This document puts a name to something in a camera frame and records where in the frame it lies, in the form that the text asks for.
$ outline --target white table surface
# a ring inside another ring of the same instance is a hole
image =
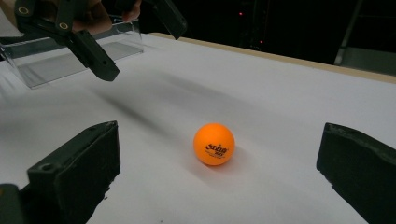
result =
[[[91,71],[27,89],[0,63],[0,182],[117,120],[121,174],[89,223],[365,223],[316,169],[324,124],[396,147],[396,85],[143,35],[114,82]],[[228,126],[232,159],[200,163],[195,132]]]

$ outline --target transparent acrylic box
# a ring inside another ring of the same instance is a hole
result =
[[[114,23],[109,31],[93,37],[113,61],[143,52],[138,21]],[[5,39],[0,39],[1,56],[10,71],[31,89],[88,69],[70,49],[51,38],[15,43]]]

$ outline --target orange ping pong ball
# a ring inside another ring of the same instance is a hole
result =
[[[195,155],[207,165],[221,165],[233,155],[233,134],[224,125],[208,123],[201,127],[193,140]]]

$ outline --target clear plastic container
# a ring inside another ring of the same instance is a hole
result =
[[[138,21],[114,23],[112,29],[93,37],[115,62],[143,52]],[[1,38],[0,54],[12,73],[31,89],[88,69],[69,48],[48,37],[21,42]]]

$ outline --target ping pong ball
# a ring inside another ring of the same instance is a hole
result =
[[[233,155],[235,141],[233,134],[224,125],[208,123],[194,136],[195,155],[207,165],[221,165]]]

